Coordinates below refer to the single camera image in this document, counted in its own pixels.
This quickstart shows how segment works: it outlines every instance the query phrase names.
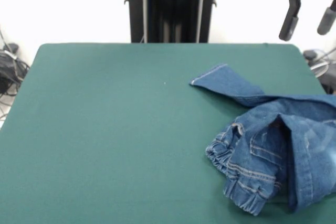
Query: jeans seam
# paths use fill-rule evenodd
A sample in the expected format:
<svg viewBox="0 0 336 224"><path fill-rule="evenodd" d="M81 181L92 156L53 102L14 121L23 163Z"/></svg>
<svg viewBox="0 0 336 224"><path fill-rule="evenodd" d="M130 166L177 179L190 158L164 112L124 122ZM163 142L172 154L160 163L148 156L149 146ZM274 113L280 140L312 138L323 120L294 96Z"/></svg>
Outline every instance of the jeans seam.
<svg viewBox="0 0 336 224"><path fill-rule="evenodd" d="M221 69L223 67L227 66L227 64L224 65L219 65L217 67L214 67L212 70L210 70L208 73L205 73L197 78L195 78L194 80L192 80L191 85L194 85L195 81L201 80L202 78L208 76L209 74L212 74L213 72L217 71L218 69Z"/></svg>
<svg viewBox="0 0 336 224"><path fill-rule="evenodd" d="M257 100L258 98L278 99L278 97L273 97L273 96L269 96L269 95L266 95L266 94L250 95L248 97L245 97L243 95L235 95L234 97L239 98L239 99L246 99L246 100L253 100L253 99Z"/></svg>
<svg viewBox="0 0 336 224"><path fill-rule="evenodd" d="M275 182L274 186L278 187L279 189L282 188L282 184L280 182Z"/></svg>
<svg viewBox="0 0 336 224"><path fill-rule="evenodd" d="M334 124L336 124L336 120L334 120L334 119L326 120L326 121L323 121L322 123L323 124L325 124L325 123L334 123Z"/></svg>
<svg viewBox="0 0 336 224"><path fill-rule="evenodd" d="M277 154L275 154L275 153L273 153L273 152L270 152L270 151L268 151L268 150L266 150L266 149L263 149L263 148L261 148L261 147L258 147L258 146L256 146L256 145L250 144L250 147L253 148L253 149L257 149L257 150L261 150L261 151L267 152L268 154L270 154L270 155L272 155L272 156L274 156L274 157L277 157L277 158L279 158L279 159L282 159L282 157L280 157L279 155L277 155Z"/></svg>
<svg viewBox="0 0 336 224"><path fill-rule="evenodd" d="M246 190L248 190L248 191L250 191L250 192L252 192L252 193L254 193L254 194L259 194L260 196L262 196L264 199L267 199L267 196L266 195L264 195L260 190L255 190L255 189L253 189L253 188L250 188L249 186L246 186L246 185L244 185L242 182L240 182L240 181L237 181L238 182L238 184L243 188L243 189L246 189Z"/></svg>
<svg viewBox="0 0 336 224"><path fill-rule="evenodd" d="M225 132L223 132L221 135L220 135L220 139L221 141L223 140L223 138L226 136L227 132L231 129L231 126L229 126L229 128L227 128L227 130Z"/></svg>
<svg viewBox="0 0 336 224"><path fill-rule="evenodd" d="M238 176L230 176L230 175L227 175L228 178L230 179L238 179L239 177Z"/></svg>
<svg viewBox="0 0 336 224"><path fill-rule="evenodd" d="M227 162L227 167L230 168L230 169L235 169L235 170L241 172L243 175L245 175L247 177L258 178L258 179L268 181L268 182L275 182L275 180L276 180L276 177L274 177L274 176L270 176L270 175L267 175L267 174L264 174L264 173L258 173L258 172L254 172L252 170L245 169L245 168L243 168L239 165L232 164L230 161Z"/></svg>
<svg viewBox="0 0 336 224"><path fill-rule="evenodd" d="M251 140L250 140L250 148L254 148L254 149L257 149L257 150L261 150L261 151L267 152L268 154L273 155L274 157L277 157L277 158L279 158L279 159L282 159L282 157L279 156L278 154L275 154L275 153L273 153L273 152L271 152L271 151L268 151L268 150L266 150L266 149L264 149L264 148L261 148L261 147L259 147L259 146L257 146L257 145L254 145L254 143L255 143L255 139L256 139L256 136L257 136L257 135L258 135L258 133L256 133L253 137L251 137Z"/></svg>

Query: white wall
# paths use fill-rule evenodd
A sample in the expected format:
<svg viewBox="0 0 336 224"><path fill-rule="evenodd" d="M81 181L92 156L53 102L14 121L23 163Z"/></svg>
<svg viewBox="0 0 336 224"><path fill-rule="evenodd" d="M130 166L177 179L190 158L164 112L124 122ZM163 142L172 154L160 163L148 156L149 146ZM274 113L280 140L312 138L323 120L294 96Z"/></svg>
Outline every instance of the white wall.
<svg viewBox="0 0 336 224"><path fill-rule="evenodd" d="M329 50L336 25L327 36L316 32L332 0L302 0L291 43L301 50ZM217 0L211 42L282 42L278 39L288 0ZM128 5L123 0L1 0L0 25L8 41L21 46L29 63L47 42L129 42Z"/></svg>

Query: black device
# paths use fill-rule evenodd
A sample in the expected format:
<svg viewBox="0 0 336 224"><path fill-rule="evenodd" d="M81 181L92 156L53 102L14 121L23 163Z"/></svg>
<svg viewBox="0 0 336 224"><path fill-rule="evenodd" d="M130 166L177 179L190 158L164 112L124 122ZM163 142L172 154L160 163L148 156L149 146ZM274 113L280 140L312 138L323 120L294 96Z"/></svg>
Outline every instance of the black device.
<svg viewBox="0 0 336 224"><path fill-rule="evenodd" d="M132 42L208 42L214 0L125 0Z"/></svg>
<svg viewBox="0 0 336 224"><path fill-rule="evenodd" d="M4 44L0 49L0 98L3 95L15 96L23 79L26 77L29 66L20 60L16 53L19 45L15 43L6 43L0 29L0 40ZM9 89L14 86L15 92L9 93Z"/></svg>

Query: denim fabric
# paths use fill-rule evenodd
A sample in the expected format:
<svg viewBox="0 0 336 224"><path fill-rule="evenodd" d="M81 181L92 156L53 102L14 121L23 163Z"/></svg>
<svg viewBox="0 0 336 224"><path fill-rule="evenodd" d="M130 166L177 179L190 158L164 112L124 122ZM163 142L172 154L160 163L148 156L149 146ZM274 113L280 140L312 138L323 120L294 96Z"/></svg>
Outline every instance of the denim fabric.
<svg viewBox="0 0 336 224"><path fill-rule="evenodd" d="M266 95L227 65L191 85L251 107L206 149L238 207L256 216L285 184L293 211L336 192L336 96Z"/></svg>

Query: electrical cord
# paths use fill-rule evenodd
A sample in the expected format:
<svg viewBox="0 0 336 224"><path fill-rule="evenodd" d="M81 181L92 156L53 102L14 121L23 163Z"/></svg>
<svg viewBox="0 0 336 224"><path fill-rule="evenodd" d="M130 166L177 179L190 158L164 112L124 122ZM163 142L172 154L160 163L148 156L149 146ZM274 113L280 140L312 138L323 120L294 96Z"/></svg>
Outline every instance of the electrical cord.
<svg viewBox="0 0 336 224"><path fill-rule="evenodd" d="M315 51L315 52L321 52L321 53L323 53L324 55L326 55L327 53L325 52L325 51L323 51L323 50L321 50L321 49L311 49L311 51Z"/></svg>
<svg viewBox="0 0 336 224"><path fill-rule="evenodd" d="M5 41L5 39L4 39L4 36L3 36L2 32L1 32L1 28L0 28L0 37L1 37L1 40L3 41L5 47L8 48L8 50L9 50L10 52L13 52L12 49L11 49L11 47L6 43L6 41Z"/></svg>
<svg viewBox="0 0 336 224"><path fill-rule="evenodd" d="M310 68L310 70L311 70L311 71L314 71L314 70L316 70L316 69L319 69L319 68L325 66L325 68L324 68L323 71L321 71L320 73L316 73L316 74L315 74L316 78L319 78L319 77L321 77L322 75L324 75L326 72L328 72L328 70L329 70L329 65L333 65L333 64L336 64L336 61L326 61L326 60L325 60L324 62L321 62L321 63L319 63L319 64L316 64L316 65L312 66L312 67Z"/></svg>
<svg viewBox="0 0 336 224"><path fill-rule="evenodd" d="M0 99L7 95L14 97L17 94L24 78L30 67L27 63L16 56L19 46L14 43L8 44L0 30L0 39L4 47L0 48ZM0 121L4 121L8 115L5 107L11 107L11 104L0 100Z"/></svg>
<svg viewBox="0 0 336 224"><path fill-rule="evenodd" d="M325 58L325 57L330 56L330 55L331 55L332 53L334 53L334 52L336 52L336 47L333 48L331 51L329 51L329 52L327 52L327 53L324 53L323 55L317 57L316 59L314 59L314 60L312 61L312 63L318 62L319 60L321 60L321 59L323 59L323 58Z"/></svg>

